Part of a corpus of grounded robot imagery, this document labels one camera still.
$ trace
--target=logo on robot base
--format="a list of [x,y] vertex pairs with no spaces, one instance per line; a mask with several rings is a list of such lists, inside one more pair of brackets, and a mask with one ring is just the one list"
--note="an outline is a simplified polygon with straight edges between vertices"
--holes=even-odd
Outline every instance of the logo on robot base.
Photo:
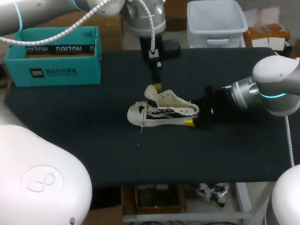
[[35,166],[23,175],[21,188],[23,194],[29,198],[37,201],[49,201],[61,193],[62,175],[52,166]]

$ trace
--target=shoe sole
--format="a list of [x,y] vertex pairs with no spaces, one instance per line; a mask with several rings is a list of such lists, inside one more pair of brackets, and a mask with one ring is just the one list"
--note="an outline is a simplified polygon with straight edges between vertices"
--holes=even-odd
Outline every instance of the shoe sole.
[[146,120],[143,125],[143,114],[140,113],[139,107],[143,106],[143,102],[137,102],[132,105],[127,112],[127,119],[130,123],[140,127],[155,127],[160,125],[174,124],[174,125],[185,125],[185,121],[193,119],[192,117],[184,118],[173,118],[173,119],[157,119],[157,120]]

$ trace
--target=white cable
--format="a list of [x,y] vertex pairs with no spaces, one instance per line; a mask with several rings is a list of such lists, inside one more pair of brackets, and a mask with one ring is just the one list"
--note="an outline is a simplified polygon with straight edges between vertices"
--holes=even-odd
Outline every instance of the white cable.
[[290,151],[291,166],[294,167],[295,163],[294,163],[294,156],[293,156],[291,131],[290,131],[289,118],[287,116],[285,116],[285,126],[286,126],[287,143],[289,145],[289,151]]
[[149,9],[147,8],[146,4],[143,2],[143,0],[136,0],[138,1],[141,6],[144,8],[147,17],[149,18],[149,23],[150,23],[150,29],[151,29],[151,52],[154,54],[155,52],[155,31],[154,31],[154,24],[153,24],[153,20],[152,20],[152,16],[151,13],[149,11]]
[[63,32],[61,32],[58,35],[55,35],[53,37],[50,37],[50,38],[47,38],[47,39],[44,39],[44,40],[40,40],[40,41],[16,41],[16,40],[11,40],[11,39],[8,39],[8,38],[0,37],[0,41],[6,42],[6,43],[9,43],[9,44],[13,44],[13,45],[27,45],[27,46],[28,45],[29,46],[37,46],[37,45],[48,44],[50,42],[53,42],[53,41],[56,41],[56,40],[62,38],[63,36],[66,36],[67,34],[69,34],[70,32],[72,32],[73,30],[75,30],[83,22],[85,22],[92,15],[94,15],[100,8],[102,8],[103,6],[105,6],[107,3],[111,2],[111,1],[112,0],[104,0],[99,5],[95,6],[86,15],[84,15],[79,21],[77,21],[76,23],[74,23],[71,27],[69,27],[68,29],[64,30]]
[[[75,30],[83,22],[85,22],[92,15],[94,15],[100,8],[102,8],[103,6],[105,6],[107,3],[111,2],[111,1],[112,0],[104,0],[99,5],[95,6],[86,15],[84,15],[79,21],[77,21],[76,23],[74,23],[71,27],[69,27],[65,31],[63,31],[63,32],[61,32],[58,35],[55,35],[53,37],[50,37],[50,38],[47,38],[47,39],[44,39],[44,40],[39,40],[39,41],[16,41],[16,40],[12,40],[12,39],[8,39],[8,38],[0,37],[0,41],[6,42],[6,43],[9,43],[9,44],[13,44],[13,45],[24,45],[24,46],[37,46],[37,45],[48,44],[50,42],[53,42],[53,41],[56,41],[56,40],[62,38],[63,36],[66,36],[67,34],[69,34],[70,32],[72,32],[73,30]],[[147,14],[147,16],[149,18],[150,29],[151,29],[151,52],[154,52],[155,51],[155,32],[154,32],[154,25],[153,25],[153,20],[152,20],[152,17],[151,17],[151,13],[148,10],[146,4],[142,0],[137,0],[137,1],[142,5],[142,7],[144,8],[144,10],[145,10],[145,12],[146,12],[146,14]]]

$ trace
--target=white plastic bin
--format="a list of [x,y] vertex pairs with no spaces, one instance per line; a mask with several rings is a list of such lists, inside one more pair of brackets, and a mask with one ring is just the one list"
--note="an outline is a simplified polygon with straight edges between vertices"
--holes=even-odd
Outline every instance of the white plastic bin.
[[236,48],[248,25],[234,0],[191,1],[187,4],[190,48]]

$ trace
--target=sneaker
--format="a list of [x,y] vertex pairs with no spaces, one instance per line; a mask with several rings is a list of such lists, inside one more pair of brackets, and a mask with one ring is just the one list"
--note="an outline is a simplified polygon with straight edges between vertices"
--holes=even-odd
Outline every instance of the sneaker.
[[199,107],[166,90],[160,94],[153,85],[145,91],[147,101],[136,102],[127,113],[128,121],[140,127],[154,127],[164,124],[185,125],[199,113]]

